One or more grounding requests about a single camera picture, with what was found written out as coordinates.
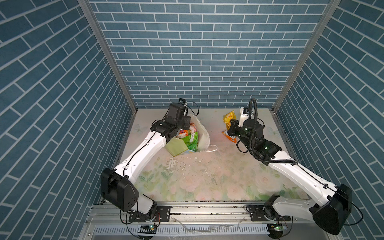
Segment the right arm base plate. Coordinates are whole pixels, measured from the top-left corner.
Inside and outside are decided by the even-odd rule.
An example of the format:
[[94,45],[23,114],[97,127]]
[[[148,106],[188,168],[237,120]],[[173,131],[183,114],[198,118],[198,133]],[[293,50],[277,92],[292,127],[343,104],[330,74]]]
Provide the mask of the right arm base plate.
[[284,223],[292,219],[290,216],[280,216],[273,209],[264,205],[248,205],[245,209],[249,213],[252,222],[282,221]]

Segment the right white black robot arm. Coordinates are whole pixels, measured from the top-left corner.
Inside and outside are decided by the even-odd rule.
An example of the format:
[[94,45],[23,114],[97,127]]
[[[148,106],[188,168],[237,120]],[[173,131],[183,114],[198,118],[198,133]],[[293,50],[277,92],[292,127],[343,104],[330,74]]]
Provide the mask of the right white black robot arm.
[[287,177],[310,197],[308,200],[290,200],[272,195],[263,207],[267,219],[298,217],[313,221],[329,234],[340,233],[352,211],[352,190],[348,186],[326,181],[291,158],[281,147],[264,138],[263,127],[255,119],[243,123],[231,120],[228,134],[238,137],[247,153]]

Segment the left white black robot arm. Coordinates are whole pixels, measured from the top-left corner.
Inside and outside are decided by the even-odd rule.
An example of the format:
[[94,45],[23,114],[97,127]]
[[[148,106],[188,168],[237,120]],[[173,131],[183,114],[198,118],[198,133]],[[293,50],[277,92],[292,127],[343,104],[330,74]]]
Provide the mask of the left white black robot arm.
[[153,158],[180,130],[188,130],[191,117],[165,117],[151,126],[146,138],[133,153],[113,169],[106,168],[100,176],[101,194],[108,202],[123,212],[134,210],[152,219],[156,214],[157,203],[149,197],[140,194],[134,186],[139,175]]

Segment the colourful paper gift bag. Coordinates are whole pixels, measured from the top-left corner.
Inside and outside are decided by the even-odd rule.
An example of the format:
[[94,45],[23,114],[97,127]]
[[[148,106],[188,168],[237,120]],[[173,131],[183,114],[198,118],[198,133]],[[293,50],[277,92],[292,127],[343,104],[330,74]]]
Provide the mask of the colourful paper gift bag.
[[196,116],[191,116],[189,130],[180,130],[165,148],[173,157],[197,152],[214,152],[218,149],[216,145],[211,145],[208,130]]

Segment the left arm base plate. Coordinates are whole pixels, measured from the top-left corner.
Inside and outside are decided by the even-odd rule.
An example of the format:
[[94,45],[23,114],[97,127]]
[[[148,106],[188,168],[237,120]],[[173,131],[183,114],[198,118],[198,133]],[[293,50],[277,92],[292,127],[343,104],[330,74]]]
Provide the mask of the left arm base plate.
[[129,222],[153,222],[155,219],[157,222],[166,223],[170,220],[171,206],[156,206],[152,207],[147,214],[141,212],[130,213]]

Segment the yellow snack packet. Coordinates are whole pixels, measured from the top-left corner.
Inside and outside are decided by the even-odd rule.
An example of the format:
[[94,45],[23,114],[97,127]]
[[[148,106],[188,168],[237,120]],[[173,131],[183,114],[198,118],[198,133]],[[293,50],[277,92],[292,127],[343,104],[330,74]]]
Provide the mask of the yellow snack packet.
[[223,116],[223,122],[225,123],[227,130],[229,130],[231,127],[231,120],[236,119],[237,117],[234,111],[231,111]]

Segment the orange snack packet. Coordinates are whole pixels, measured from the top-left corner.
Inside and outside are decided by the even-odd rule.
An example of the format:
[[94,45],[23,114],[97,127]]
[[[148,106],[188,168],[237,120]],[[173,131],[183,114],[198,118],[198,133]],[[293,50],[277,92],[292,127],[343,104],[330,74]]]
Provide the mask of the orange snack packet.
[[236,137],[236,136],[230,136],[229,134],[228,134],[228,131],[222,131],[222,134],[228,139],[228,140],[230,140],[231,142],[233,142],[233,143],[237,143],[238,142],[238,138]]

